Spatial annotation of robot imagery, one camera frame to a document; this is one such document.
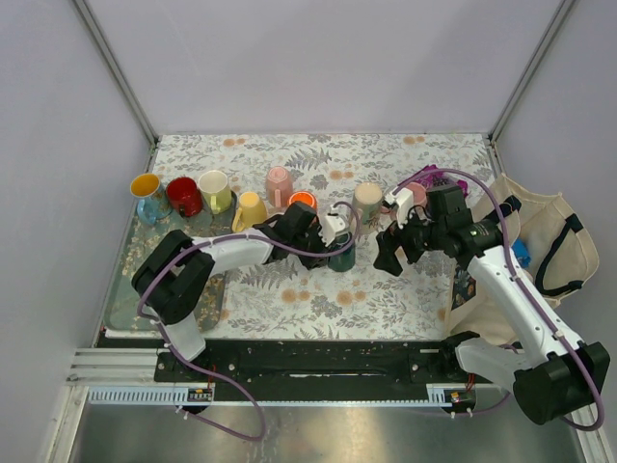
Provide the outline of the light green faceted mug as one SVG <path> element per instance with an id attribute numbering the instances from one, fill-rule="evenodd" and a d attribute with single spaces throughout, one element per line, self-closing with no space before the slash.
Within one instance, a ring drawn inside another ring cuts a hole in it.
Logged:
<path id="1" fill-rule="evenodd" d="M 213 214 L 221 214 L 230 208 L 232 195 L 225 173 L 218 170 L 203 173 L 197 185 L 203 201 Z"/>

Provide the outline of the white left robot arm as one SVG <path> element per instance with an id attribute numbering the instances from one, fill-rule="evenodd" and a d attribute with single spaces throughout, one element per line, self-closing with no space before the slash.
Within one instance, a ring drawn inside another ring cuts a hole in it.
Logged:
<path id="1" fill-rule="evenodd" d="M 333 206 L 318 217 L 314 208 L 294 203 L 245 231 L 215 238 L 192 238 L 169 232 L 139 267 L 131 284 L 146 299 L 152 321 L 161 325 L 178 354 L 175 369 L 189 381 L 202 379 L 209 369 L 205 340 L 194 310 L 213 275 L 285 259 L 301 258 L 305 268 L 323 266 L 339 238 L 347 240 L 347 220 Z"/>

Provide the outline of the dark teal mug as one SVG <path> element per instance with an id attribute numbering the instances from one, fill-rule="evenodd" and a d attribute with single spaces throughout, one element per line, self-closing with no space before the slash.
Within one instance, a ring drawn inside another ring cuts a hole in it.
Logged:
<path id="1" fill-rule="evenodd" d="M 338 236 L 329 247 L 330 252 L 339 251 L 348 241 L 353 241 L 353 235 L 350 232 Z M 352 243 L 349 248 L 335 256 L 328 258 L 328 267 L 335 272 L 346 272 L 351 270 L 356 262 L 356 248 Z"/>

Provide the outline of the orange mug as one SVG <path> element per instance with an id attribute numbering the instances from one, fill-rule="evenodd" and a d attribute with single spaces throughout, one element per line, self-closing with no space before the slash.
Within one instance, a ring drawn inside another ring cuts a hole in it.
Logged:
<path id="1" fill-rule="evenodd" d="M 317 209 L 316 197 L 309 191 L 296 191 L 292 193 L 288 199 L 288 204 L 292 205 L 295 203 L 305 204 L 313 209 Z"/>

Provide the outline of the red mug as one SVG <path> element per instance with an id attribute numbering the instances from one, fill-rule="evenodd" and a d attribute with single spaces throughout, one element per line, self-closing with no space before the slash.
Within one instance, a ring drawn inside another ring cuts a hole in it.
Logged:
<path id="1" fill-rule="evenodd" d="M 189 177 L 173 179 L 166 188 L 168 200 L 173 209 L 183 218 L 202 211 L 202 198 L 198 185 Z"/>

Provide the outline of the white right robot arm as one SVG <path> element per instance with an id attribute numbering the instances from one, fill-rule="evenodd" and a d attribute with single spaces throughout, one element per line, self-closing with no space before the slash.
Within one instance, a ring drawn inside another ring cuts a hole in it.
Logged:
<path id="1" fill-rule="evenodd" d="M 455 348 L 440 356 L 441 375 L 458 382 L 473 373 L 491 381 L 512 394 L 537 424 L 594 404 L 597 419 L 586 428 L 598 429 L 604 421 L 601 390 L 609 354 L 558 320 L 539 290 L 517 270 L 505 227 L 474 220 L 457 185 L 429 190 L 423 214 L 416 212 L 414 195 L 404 186 L 387 193 L 384 203 L 395 209 L 396 218 L 377 235 L 375 268 L 400 275 L 398 249 L 410 264 L 426 251 L 444 252 L 487 289 L 523 347 L 523 353 L 516 354 L 474 333 L 464 334 Z"/>

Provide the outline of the blue floral mug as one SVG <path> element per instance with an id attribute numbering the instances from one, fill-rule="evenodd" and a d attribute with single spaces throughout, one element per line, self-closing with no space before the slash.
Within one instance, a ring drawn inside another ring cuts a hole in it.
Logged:
<path id="1" fill-rule="evenodd" d="M 138 201 L 136 212 L 144 224 L 153 226 L 172 213 L 165 188 L 156 174 L 135 177 L 130 184 L 130 192 Z"/>

